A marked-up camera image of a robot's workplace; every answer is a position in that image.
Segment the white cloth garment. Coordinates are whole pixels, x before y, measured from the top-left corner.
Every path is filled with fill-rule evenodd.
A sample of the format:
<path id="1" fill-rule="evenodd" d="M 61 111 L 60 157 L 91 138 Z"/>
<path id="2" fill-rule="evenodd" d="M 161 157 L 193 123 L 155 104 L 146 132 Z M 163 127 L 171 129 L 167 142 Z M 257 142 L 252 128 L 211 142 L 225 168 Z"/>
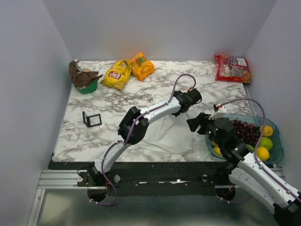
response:
<path id="1" fill-rule="evenodd" d="M 188 113 L 167 115 L 153 122 L 137 147 L 154 152 L 184 154 L 192 151 L 194 134 L 187 124 Z"/>

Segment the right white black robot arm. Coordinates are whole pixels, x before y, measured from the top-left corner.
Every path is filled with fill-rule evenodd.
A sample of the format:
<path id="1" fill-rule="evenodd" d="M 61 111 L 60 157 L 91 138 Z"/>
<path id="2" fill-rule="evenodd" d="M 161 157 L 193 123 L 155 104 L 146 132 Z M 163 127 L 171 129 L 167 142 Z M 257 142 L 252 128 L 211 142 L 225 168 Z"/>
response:
<path id="1" fill-rule="evenodd" d="M 188 119 L 192 132 L 207 135 L 225 158 L 216 173 L 217 181 L 243 188 L 261 202 L 280 226 L 301 224 L 301 193 L 257 158 L 255 152 L 235 137 L 235 127 L 228 118 L 212 119 L 200 113 Z"/>

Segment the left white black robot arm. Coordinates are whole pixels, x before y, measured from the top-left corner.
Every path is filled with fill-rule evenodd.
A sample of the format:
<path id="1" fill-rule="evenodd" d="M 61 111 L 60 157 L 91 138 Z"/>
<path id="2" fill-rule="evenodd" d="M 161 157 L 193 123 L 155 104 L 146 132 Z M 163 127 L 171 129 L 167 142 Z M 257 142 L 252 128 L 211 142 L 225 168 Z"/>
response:
<path id="1" fill-rule="evenodd" d="M 94 186 L 104 182 L 105 173 L 109 172 L 114 162 L 131 145 L 143 140 L 148 127 L 155 121 L 167 116 L 175 117 L 185 113 L 189 108 L 202 101 L 196 88 L 188 92 L 174 91 L 171 97 L 158 104 L 138 109 L 131 107 L 119 124 L 117 138 L 111 143 L 104 154 L 90 163 L 87 168 L 88 180 Z"/>

